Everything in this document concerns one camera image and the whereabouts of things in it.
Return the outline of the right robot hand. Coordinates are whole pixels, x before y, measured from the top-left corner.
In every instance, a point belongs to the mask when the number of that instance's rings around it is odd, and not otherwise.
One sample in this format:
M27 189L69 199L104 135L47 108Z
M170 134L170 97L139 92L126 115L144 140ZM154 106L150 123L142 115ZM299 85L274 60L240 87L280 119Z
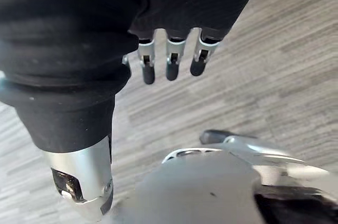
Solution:
M166 77L177 78L186 39L200 29L199 76L249 0L1 0L1 101L50 164L57 191L90 220L112 205L115 96L137 52L155 80L155 31L164 29Z

